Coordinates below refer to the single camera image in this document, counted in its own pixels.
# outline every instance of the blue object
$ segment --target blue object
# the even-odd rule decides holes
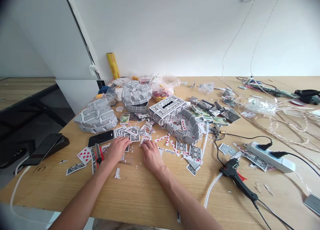
[[[105,94],[108,89],[109,89],[108,86],[102,86],[102,87],[100,88],[98,94],[101,94],[101,93],[104,93],[104,94]]]

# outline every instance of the black smartphone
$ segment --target black smartphone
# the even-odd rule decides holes
[[[88,147],[94,147],[96,143],[102,144],[105,142],[112,141],[114,139],[114,132],[113,130],[110,130],[108,132],[100,133],[97,135],[94,135],[89,138]]]
[[[56,142],[61,138],[62,133],[49,134],[40,143],[39,147],[31,154],[31,156],[23,163],[23,166],[38,165],[49,153]]]

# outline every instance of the white power strip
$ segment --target white power strip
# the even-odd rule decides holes
[[[259,148],[258,145],[259,144],[257,142],[251,142],[249,144],[245,144],[245,147],[247,148],[247,150],[261,157],[263,160],[265,160],[267,163],[271,164],[275,168],[279,169],[281,172],[291,173],[296,170],[296,165],[290,160],[284,157],[276,158],[270,154],[272,152],[270,149],[264,151],[261,148]]]

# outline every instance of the wooden desk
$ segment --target wooden desk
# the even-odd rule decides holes
[[[260,95],[258,92],[252,93],[250,89],[242,90],[237,88],[241,85],[241,82],[236,80],[235,77],[181,77],[180,79],[187,81],[188,86],[194,80],[196,81],[196,85],[215,82],[216,87],[226,87],[222,82],[224,81],[245,96],[252,94]],[[265,82],[265,78],[257,77],[257,79]],[[290,91],[308,88],[317,89],[320,80],[319,77],[303,78],[304,81],[300,84],[298,77],[267,77],[266,79],[271,79],[273,80],[273,85]],[[175,88],[175,94],[187,101],[191,96],[197,96],[210,102],[212,102],[211,98],[214,100],[219,99],[222,104],[221,91],[214,90],[212,94],[205,96],[198,92],[198,88],[190,89],[188,86],[181,85]],[[123,114],[123,112],[115,113],[118,117]],[[223,130],[248,137],[265,135],[263,131],[252,126],[244,118],[228,127],[223,127]],[[153,140],[157,138],[157,135],[163,136],[166,133],[158,125],[155,126],[155,131],[156,133],[152,136]],[[281,131],[284,133],[288,132],[290,136],[293,135],[288,129],[284,128]],[[79,162],[76,154],[87,145],[88,139],[92,134],[80,131],[73,121],[69,122],[62,129],[61,133],[69,138],[70,145],[44,160],[38,168],[32,167],[26,173],[17,189],[14,200],[15,205],[62,211],[90,178],[92,174],[90,164],[86,168],[69,176],[65,176],[65,173],[68,167]],[[261,143],[267,143],[263,138],[256,140]],[[203,141],[204,138],[198,142],[197,146],[202,147]],[[220,144],[222,142],[232,145],[233,142],[243,144],[249,141],[226,136],[223,141],[217,143]],[[312,142],[319,146],[319,142],[314,139],[312,139]],[[158,145],[172,149],[171,146],[165,147],[165,141],[159,142]],[[99,194],[91,216],[167,229],[182,229],[181,224],[177,223],[176,210],[168,200],[158,181],[144,167],[142,149],[139,148],[139,143],[136,142],[133,146],[133,153],[126,153],[126,156],[132,156],[133,165],[117,165],[120,168],[121,179],[114,179],[115,170],[111,173]],[[274,140],[272,149],[293,152],[277,140]],[[202,204],[204,203],[210,183],[218,175],[219,168],[221,167],[221,164],[217,161],[216,151],[211,143],[207,143],[203,158],[204,164],[195,177],[186,169],[187,162],[185,160],[180,161],[180,157],[166,152],[163,153],[163,160],[167,166]],[[305,149],[301,151],[312,157],[315,161],[320,162],[320,155],[318,153]],[[296,163],[297,172],[302,175],[312,192],[320,196],[319,179],[315,173],[299,159],[291,156],[288,156],[288,158]],[[63,159],[68,160],[68,162],[58,164]],[[251,168],[249,165],[250,162],[247,159],[241,159],[239,172],[248,178],[245,181],[246,185],[256,192],[263,202],[295,229],[319,229],[320,218],[302,203],[307,191],[293,173],[283,174],[278,170],[265,173],[260,169]],[[1,201],[9,202],[16,181],[17,178],[12,180],[1,191]],[[262,189],[261,193],[255,190],[255,181],[259,182]],[[275,196],[271,196],[263,184],[268,185]],[[258,205],[272,229],[286,229],[262,205]],[[225,177],[221,177],[212,189],[208,210],[225,229],[267,229],[267,226],[250,200],[236,188],[230,179]]]

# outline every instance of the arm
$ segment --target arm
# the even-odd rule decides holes
[[[101,162],[98,170],[69,202],[49,230],[82,230],[84,228],[104,182],[130,143],[130,140],[124,137],[112,141],[105,160]]]
[[[185,229],[223,230],[222,226],[211,216],[181,183],[170,172],[162,161],[158,145],[154,141],[145,140],[143,161],[146,167],[159,180],[175,208],[178,210]]]

